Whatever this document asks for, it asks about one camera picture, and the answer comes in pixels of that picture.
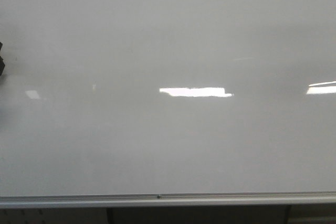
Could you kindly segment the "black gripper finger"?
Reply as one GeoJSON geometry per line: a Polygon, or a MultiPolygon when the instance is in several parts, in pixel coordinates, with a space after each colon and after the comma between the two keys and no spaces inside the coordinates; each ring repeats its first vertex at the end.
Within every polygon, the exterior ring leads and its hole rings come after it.
{"type": "MultiPolygon", "coordinates": [[[[0,42],[0,50],[2,49],[3,43],[0,42]]],[[[0,75],[2,75],[3,71],[5,69],[5,62],[3,58],[0,56],[0,75]]]]}

